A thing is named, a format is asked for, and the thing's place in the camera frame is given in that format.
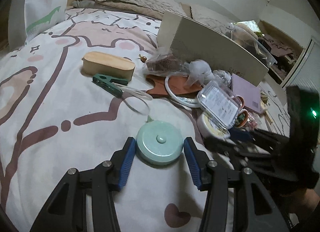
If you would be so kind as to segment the bed pillow left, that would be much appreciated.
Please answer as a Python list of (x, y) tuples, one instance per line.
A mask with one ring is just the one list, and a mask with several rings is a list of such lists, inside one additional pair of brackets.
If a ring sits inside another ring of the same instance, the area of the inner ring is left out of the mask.
[(102, 7), (132, 11), (158, 20), (163, 18), (166, 11), (187, 16), (183, 6), (174, 0), (75, 0), (73, 4), (77, 7), (98, 4)]

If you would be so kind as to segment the clear plastic storage bin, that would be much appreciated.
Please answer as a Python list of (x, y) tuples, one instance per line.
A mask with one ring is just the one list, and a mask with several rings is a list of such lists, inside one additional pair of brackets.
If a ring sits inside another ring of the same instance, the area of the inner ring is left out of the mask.
[(254, 21), (231, 23), (231, 39), (255, 56), (267, 68), (277, 61), (273, 55), (259, 42), (263, 36), (258, 24)]

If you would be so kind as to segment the bed pillow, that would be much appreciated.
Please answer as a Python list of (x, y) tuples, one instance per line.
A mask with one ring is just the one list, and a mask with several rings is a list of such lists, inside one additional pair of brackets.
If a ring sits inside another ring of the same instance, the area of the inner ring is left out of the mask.
[(163, 18), (166, 11), (187, 16), (183, 6), (174, 0), (75, 0), (73, 4), (77, 7), (98, 4), (102, 7), (132, 11), (158, 20)]
[(232, 29), (231, 19), (198, 4), (191, 4), (193, 20), (226, 35)]

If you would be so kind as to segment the mesh bag brown item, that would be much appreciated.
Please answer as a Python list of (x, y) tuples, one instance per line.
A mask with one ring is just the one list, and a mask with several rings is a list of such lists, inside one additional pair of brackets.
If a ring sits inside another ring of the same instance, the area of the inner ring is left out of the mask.
[(142, 73), (158, 77), (187, 77), (189, 75), (189, 64), (181, 58), (176, 57), (171, 49), (159, 47), (144, 63)]

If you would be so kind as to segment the red white tape rolls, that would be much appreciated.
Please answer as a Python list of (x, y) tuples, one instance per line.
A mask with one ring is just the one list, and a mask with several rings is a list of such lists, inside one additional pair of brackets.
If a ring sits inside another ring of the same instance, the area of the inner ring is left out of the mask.
[(246, 125), (248, 121), (248, 111), (244, 109), (245, 107), (245, 101), (242, 96), (237, 95), (236, 96), (240, 100), (240, 111), (238, 116), (236, 117), (234, 127), (236, 128), (242, 128)]

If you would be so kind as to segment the green round tape measure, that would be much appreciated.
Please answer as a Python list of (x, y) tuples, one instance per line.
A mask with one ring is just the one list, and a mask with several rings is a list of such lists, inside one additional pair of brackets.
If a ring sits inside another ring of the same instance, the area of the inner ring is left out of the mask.
[(146, 162), (165, 166), (180, 156), (183, 138), (174, 125), (154, 120), (144, 124), (136, 136), (137, 150)]

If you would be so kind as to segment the green clothespin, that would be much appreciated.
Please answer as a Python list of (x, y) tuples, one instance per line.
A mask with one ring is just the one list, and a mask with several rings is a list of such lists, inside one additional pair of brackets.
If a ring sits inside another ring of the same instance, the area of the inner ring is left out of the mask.
[(93, 75), (92, 82), (116, 98), (121, 98), (123, 94), (123, 91), (118, 87), (118, 84), (127, 86), (129, 83), (126, 79), (116, 78), (99, 73)]

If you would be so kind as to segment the wooden stick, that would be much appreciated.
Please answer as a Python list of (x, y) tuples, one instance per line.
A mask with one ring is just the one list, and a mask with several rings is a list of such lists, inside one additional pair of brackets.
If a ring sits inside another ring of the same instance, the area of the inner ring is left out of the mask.
[(273, 124), (272, 117), (270, 116), (270, 114), (267, 111), (264, 113), (264, 116), (269, 124)]

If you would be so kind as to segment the white paper shopping bag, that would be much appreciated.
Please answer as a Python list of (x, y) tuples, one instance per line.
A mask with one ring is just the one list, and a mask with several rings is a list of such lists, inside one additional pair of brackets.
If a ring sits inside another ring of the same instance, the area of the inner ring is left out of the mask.
[(67, 0), (11, 0), (8, 43), (11, 50), (28, 44), (65, 19)]

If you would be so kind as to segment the round white tin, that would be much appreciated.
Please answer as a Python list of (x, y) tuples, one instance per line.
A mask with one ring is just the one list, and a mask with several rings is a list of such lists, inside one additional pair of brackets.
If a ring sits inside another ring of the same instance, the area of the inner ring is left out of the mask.
[(198, 117), (197, 127), (203, 138), (213, 137), (220, 140), (230, 138), (229, 131), (217, 126), (205, 113)]

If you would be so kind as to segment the wooden oval box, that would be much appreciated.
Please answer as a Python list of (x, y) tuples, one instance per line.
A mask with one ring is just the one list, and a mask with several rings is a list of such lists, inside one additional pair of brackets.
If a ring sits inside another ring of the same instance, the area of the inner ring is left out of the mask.
[(89, 52), (82, 57), (82, 70), (87, 75), (104, 74), (131, 81), (135, 63), (129, 59), (102, 53)]

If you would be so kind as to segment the bed pillow right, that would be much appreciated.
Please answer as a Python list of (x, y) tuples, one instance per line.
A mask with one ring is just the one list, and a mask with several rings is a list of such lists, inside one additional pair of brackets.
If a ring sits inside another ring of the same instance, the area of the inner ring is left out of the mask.
[(198, 4), (191, 4), (193, 20), (226, 35), (232, 29), (231, 19)]

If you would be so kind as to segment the grey shoe box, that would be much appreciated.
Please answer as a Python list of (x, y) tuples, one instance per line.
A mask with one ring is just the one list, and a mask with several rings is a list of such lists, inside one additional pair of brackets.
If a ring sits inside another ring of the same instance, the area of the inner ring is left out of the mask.
[(185, 16), (166, 11), (157, 34), (159, 47), (186, 61), (206, 61), (212, 70), (236, 74), (257, 86), (268, 68), (229, 37)]

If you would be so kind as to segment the purple book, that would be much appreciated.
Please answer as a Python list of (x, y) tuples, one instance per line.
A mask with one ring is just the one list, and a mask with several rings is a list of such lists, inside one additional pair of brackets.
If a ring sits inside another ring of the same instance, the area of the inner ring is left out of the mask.
[(232, 91), (244, 99), (244, 108), (259, 114), (260, 105), (260, 88), (254, 86), (245, 79), (236, 74), (232, 74)]

